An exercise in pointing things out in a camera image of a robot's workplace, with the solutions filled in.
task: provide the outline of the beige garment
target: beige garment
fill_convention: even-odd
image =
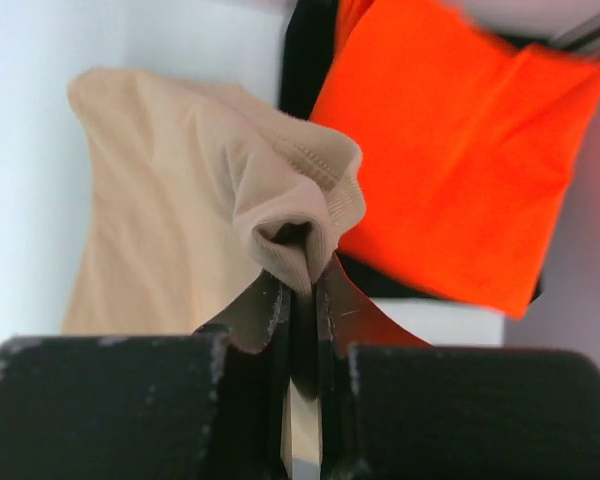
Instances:
[[[238,86],[96,68],[68,95],[93,196],[65,334],[189,334],[261,267],[308,293],[364,213],[358,146]],[[315,405],[292,398],[294,455],[317,463]]]

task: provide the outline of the red-orange fabric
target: red-orange fabric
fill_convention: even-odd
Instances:
[[[341,249],[521,317],[600,100],[600,63],[517,52],[431,0],[341,2],[311,117],[364,154],[367,214]]]

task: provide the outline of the folded orange cloth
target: folded orange cloth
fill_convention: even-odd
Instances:
[[[367,214],[341,249],[521,317],[600,100],[600,63],[520,52],[431,0],[342,0],[311,119],[352,137]]]

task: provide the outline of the black fabric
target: black fabric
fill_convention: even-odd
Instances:
[[[298,0],[289,21],[284,44],[279,109],[307,120],[333,61],[337,0]],[[499,34],[517,48],[546,39]],[[405,285],[348,255],[338,252],[347,276],[367,296],[374,298],[422,298],[449,301]],[[532,302],[543,292],[542,275]]]

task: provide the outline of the orange cloth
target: orange cloth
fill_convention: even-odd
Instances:
[[[341,249],[521,317],[600,100],[600,63],[518,52],[431,0],[341,2],[311,117],[364,154],[367,214]]]

